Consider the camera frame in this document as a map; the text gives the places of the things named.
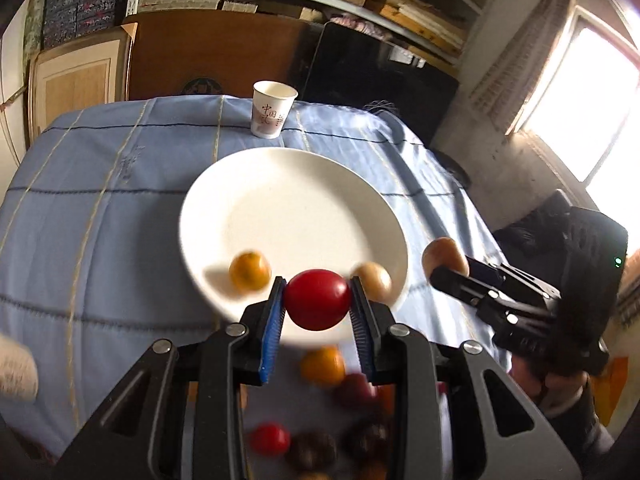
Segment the curtain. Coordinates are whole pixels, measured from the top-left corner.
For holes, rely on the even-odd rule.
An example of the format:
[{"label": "curtain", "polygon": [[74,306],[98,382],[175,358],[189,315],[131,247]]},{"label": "curtain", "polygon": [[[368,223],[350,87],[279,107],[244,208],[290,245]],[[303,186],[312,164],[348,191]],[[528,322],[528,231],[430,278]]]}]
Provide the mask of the curtain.
[{"label": "curtain", "polygon": [[500,132],[510,133],[564,28],[572,0],[541,0],[471,93]]}]

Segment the small orange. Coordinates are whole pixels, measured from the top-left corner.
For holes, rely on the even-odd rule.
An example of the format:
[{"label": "small orange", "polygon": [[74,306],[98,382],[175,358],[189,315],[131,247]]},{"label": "small orange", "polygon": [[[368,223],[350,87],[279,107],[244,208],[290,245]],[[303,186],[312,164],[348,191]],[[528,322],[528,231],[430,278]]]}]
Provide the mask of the small orange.
[{"label": "small orange", "polygon": [[300,375],[317,386],[337,386],[346,375],[344,359],[335,346],[311,350],[300,361]]},{"label": "small orange", "polygon": [[231,262],[229,277],[239,292],[256,292],[269,283],[271,267],[262,254],[247,251]]},{"label": "small orange", "polygon": [[445,266],[464,276],[469,275],[466,257],[456,241],[451,238],[436,238],[422,253],[422,270],[427,280],[431,277],[433,269],[439,266]]}]

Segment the cabinet door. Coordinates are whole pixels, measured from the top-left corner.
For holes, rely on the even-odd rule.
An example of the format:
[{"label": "cabinet door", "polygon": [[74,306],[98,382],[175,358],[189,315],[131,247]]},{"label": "cabinet door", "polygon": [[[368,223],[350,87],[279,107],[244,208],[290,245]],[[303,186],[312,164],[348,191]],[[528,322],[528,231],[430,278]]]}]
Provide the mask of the cabinet door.
[{"label": "cabinet door", "polygon": [[[135,24],[125,27],[135,32]],[[125,27],[97,32],[38,54],[30,73],[31,142],[60,114],[127,99],[134,34]]]}]

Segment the orange object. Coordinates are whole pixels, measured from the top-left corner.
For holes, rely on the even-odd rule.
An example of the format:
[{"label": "orange object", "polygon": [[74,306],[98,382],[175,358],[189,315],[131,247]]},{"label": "orange object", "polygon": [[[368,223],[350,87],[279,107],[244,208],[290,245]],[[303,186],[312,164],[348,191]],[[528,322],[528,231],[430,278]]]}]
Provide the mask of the orange object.
[{"label": "orange object", "polygon": [[608,426],[628,377],[628,357],[616,357],[600,377],[591,377],[596,414]]},{"label": "orange object", "polygon": [[240,292],[255,292],[269,283],[271,267],[262,254],[248,251],[238,254],[231,262],[229,277]]},{"label": "orange object", "polygon": [[422,270],[427,280],[431,277],[433,269],[439,266],[445,266],[465,276],[469,275],[466,257],[451,238],[436,238],[422,253]]},{"label": "orange object", "polygon": [[346,375],[344,359],[335,346],[311,350],[300,361],[300,375],[305,381],[317,386],[337,386]]},{"label": "orange object", "polygon": [[386,415],[393,415],[396,409],[396,387],[393,384],[378,386],[378,399]]},{"label": "orange object", "polygon": [[385,267],[376,262],[364,262],[351,271],[351,277],[358,276],[369,301],[386,303],[391,294],[391,276]]},{"label": "orange object", "polygon": [[357,480],[385,480],[386,467],[380,462],[365,465],[359,472]]}]

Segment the red tomato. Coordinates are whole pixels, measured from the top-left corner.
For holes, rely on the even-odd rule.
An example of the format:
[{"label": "red tomato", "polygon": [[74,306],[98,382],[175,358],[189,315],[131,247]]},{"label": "red tomato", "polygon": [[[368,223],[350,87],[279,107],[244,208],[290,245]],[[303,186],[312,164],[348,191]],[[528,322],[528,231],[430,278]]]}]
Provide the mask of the red tomato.
[{"label": "red tomato", "polygon": [[347,281],[330,270],[311,269],[295,275],[284,289],[284,308],[306,330],[337,325],[351,306]]},{"label": "red tomato", "polygon": [[274,422],[255,428],[249,439],[254,451],[265,456],[283,455],[289,450],[291,443],[289,431]]},{"label": "red tomato", "polygon": [[364,374],[348,374],[334,390],[334,399],[344,408],[362,408],[372,405],[378,396],[377,388]]}]

